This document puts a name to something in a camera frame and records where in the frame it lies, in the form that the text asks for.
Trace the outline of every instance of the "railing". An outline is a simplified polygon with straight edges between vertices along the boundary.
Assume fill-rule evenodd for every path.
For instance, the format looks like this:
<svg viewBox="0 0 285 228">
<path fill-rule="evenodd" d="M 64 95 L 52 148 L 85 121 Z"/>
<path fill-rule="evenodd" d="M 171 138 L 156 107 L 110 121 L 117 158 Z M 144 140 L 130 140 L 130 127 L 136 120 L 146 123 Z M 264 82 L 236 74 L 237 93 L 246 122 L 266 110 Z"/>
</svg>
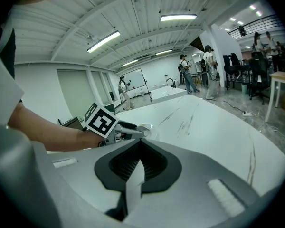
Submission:
<svg viewBox="0 0 285 228">
<path fill-rule="evenodd" d="M 278 18 L 278 16 L 275 15 L 269 15 L 267 17 L 255 20 L 253 22 L 250 22 L 249 24 L 246 24 L 243 26 L 244 31 L 246 34 L 254 34 L 257 31 L 271 29 L 274 27 L 281 27 L 281 29 L 284 29 L 284 26 L 281 22 L 281 20 Z M 229 32 L 229 35 L 233 39 L 241 38 L 241 33 L 239 32 L 238 28 Z"/>
</svg>

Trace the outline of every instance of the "whiteboard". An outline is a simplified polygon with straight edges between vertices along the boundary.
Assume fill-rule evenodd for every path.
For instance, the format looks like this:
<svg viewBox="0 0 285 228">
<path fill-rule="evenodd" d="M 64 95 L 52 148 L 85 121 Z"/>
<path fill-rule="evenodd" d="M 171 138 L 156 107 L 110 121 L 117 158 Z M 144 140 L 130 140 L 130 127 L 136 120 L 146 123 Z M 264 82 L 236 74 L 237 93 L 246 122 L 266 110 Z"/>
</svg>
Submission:
<svg viewBox="0 0 285 228">
<path fill-rule="evenodd" d="M 142 70 L 140 68 L 122 76 L 124 76 L 124 81 L 126 84 L 130 83 L 130 85 L 127 86 L 127 91 L 146 85 L 143 78 Z"/>
</svg>

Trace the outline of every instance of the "power strip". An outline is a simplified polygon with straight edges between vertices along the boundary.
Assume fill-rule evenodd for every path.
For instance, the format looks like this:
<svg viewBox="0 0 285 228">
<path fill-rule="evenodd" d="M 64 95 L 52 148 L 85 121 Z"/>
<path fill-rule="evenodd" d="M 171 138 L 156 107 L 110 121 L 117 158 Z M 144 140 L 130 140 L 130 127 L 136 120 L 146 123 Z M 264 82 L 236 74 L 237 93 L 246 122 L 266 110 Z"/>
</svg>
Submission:
<svg viewBox="0 0 285 228">
<path fill-rule="evenodd" d="M 252 116 L 252 114 L 250 112 L 245 112 L 243 113 L 243 116 Z"/>
</svg>

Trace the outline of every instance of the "table leg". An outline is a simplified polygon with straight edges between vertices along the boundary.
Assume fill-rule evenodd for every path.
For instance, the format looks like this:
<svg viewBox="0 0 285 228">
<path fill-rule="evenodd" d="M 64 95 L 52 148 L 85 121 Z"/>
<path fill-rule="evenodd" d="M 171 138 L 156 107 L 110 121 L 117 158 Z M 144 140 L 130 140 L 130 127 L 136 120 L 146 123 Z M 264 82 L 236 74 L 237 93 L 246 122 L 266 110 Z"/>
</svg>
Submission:
<svg viewBox="0 0 285 228">
<path fill-rule="evenodd" d="M 281 91 L 281 82 L 277 82 L 277 86 L 278 86 L 278 90 L 277 90 L 276 102 L 275 102 L 276 107 L 279 104 L 280 91 Z"/>
<path fill-rule="evenodd" d="M 269 106 L 268 106 L 266 117 L 265 117 L 265 122 L 266 123 L 268 122 L 270 111 L 271 111 L 271 107 L 272 107 L 272 103 L 273 103 L 274 97 L 275 97 L 275 86 L 276 86 L 276 82 L 275 82 L 275 80 L 273 78 L 271 78 L 271 93 L 270 93 Z"/>
</svg>

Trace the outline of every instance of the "window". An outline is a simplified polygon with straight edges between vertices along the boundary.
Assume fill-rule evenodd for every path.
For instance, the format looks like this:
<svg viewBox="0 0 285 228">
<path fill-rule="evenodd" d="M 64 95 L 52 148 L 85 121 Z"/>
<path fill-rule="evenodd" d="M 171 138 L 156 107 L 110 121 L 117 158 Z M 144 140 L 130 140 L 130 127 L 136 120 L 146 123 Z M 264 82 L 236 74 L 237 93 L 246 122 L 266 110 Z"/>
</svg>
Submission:
<svg viewBox="0 0 285 228">
<path fill-rule="evenodd" d="M 108 87 L 111 99 L 114 100 L 116 98 L 116 95 L 115 95 L 115 92 L 113 91 L 113 89 L 111 87 L 111 84 L 110 84 L 110 81 L 109 81 L 109 75 L 107 73 L 103 73 L 103 76 L 104 76 L 104 79 L 105 79 L 104 80 L 105 84 Z"/>
<path fill-rule="evenodd" d="M 111 102 L 110 102 L 108 95 L 105 91 L 105 87 L 104 87 L 103 82 L 101 81 L 99 72 L 92 72 L 92 76 L 93 76 L 97 91 L 100 95 L 102 102 L 104 103 L 105 106 L 109 105 Z"/>
<path fill-rule="evenodd" d="M 58 70 L 58 78 L 66 104 L 73 117 L 83 119 L 95 101 L 86 71 Z"/>
</svg>

